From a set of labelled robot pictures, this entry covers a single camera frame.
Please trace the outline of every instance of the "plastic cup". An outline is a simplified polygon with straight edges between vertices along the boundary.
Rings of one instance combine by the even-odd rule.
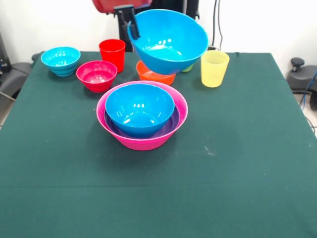
[[[210,88],[220,86],[229,60],[229,55],[225,52],[206,51],[202,56],[202,83]]]
[[[101,57],[104,61],[113,63],[118,73],[123,71],[125,42],[119,39],[109,39],[99,44]]]

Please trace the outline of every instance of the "table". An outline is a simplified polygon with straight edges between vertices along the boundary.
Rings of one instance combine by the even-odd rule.
[[[187,121],[145,152],[99,125],[101,94],[38,61],[0,131],[0,237],[316,237],[317,140],[271,54],[230,59],[218,88],[199,62],[177,75]]]

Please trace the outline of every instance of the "bowl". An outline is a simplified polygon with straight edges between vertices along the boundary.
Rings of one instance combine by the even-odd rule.
[[[168,119],[167,123],[160,129],[158,130],[154,135],[152,135],[149,138],[155,138],[155,137],[160,137],[162,135],[168,134],[171,131],[173,131],[179,124],[179,111],[177,107],[175,107],[175,110],[172,114],[172,116]],[[107,112],[105,112],[105,122],[109,126],[109,129],[113,131],[114,133],[121,135],[123,137],[127,138],[133,138],[132,136],[124,133],[122,130],[120,130],[112,121],[111,118],[108,116]]]
[[[76,74],[90,91],[103,93],[111,87],[117,75],[117,67],[103,60],[90,61],[81,65]]]
[[[57,76],[66,77],[75,71],[80,55],[80,51],[75,48],[56,47],[45,51],[41,61]]]
[[[162,75],[159,73],[155,73],[152,70],[149,70],[149,68],[147,68],[142,61],[139,61],[137,63],[136,69],[139,74],[140,80],[149,80],[171,85],[176,77],[176,74]]]
[[[148,84],[134,84],[113,91],[106,112],[113,123],[128,135],[145,138],[160,130],[175,109],[165,90]]]
[[[168,92],[172,96],[175,102],[175,106],[177,107],[179,111],[179,117],[180,117],[179,123],[174,130],[159,137],[138,139],[138,138],[128,138],[125,136],[121,136],[110,129],[110,127],[107,125],[104,119],[105,111],[106,111],[105,102],[108,96],[113,91],[115,91],[116,89],[120,87],[133,85],[133,84],[149,84],[149,85],[157,86],[164,89],[166,92]],[[97,119],[99,123],[101,124],[101,126],[106,131],[108,131],[111,135],[113,135],[124,146],[132,150],[153,150],[162,146],[184,124],[188,115],[188,106],[183,95],[180,92],[178,92],[176,89],[172,88],[171,86],[168,86],[163,83],[153,82],[153,81],[132,81],[132,82],[120,84],[114,88],[111,88],[109,91],[107,91],[98,101],[98,104],[96,107],[96,113],[97,113]]]
[[[194,64],[206,51],[208,37],[192,18],[180,12],[152,9],[136,16],[140,38],[128,36],[140,60],[159,74],[179,73]]]

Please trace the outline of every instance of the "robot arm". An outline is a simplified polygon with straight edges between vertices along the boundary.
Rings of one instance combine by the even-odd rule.
[[[152,0],[93,0],[96,9],[101,13],[114,13],[113,8],[121,5],[133,5],[134,8],[150,6]]]

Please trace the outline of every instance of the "pink bowl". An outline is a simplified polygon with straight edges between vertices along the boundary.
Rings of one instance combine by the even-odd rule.
[[[109,126],[107,125],[107,123],[105,122],[105,103],[106,100],[108,98],[108,96],[115,91],[116,89],[126,86],[126,85],[130,85],[130,84],[150,84],[150,85],[154,85],[157,87],[160,87],[162,89],[164,89],[165,91],[167,91],[172,98],[174,99],[175,105],[179,111],[179,123],[178,126],[171,131],[168,134],[162,135],[160,137],[155,137],[155,138],[147,138],[147,139],[134,139],[134,138],[127,138],[127,137],[123,137],[120,136],[116,133],[114,133]],[[114,88],[111,88],[109,91],[107,91],[99,100],[98,104],[97,104],[97,118],[99,123],[104,127],[104,129],[106,129],[110,134],[112,134],[118,141],[120,141],[124,146],[133,149],[133,150],[153,150],[155,148],[160,147],[161,145],[163,145],[174,133],[175,131],[177,131],[185,122],[186,118],[187,118],[187,114],[188,114],[188,106],[187,106],[187,102],[185,100],[185,98],[183,97],[183,95],[181,95],[180,92],[178,92],[176,89],[163,84],[163,83],[159,83],[159,82],[154,82],[154,81],[132,81],[132,82],[127,82],[127,83],[123,83],[120,84]]]
[[[103,93],[107,91],[116,75],[117,67],[107,61],[96,60],[81,65],[77,69],[77,78],[92,92]]]

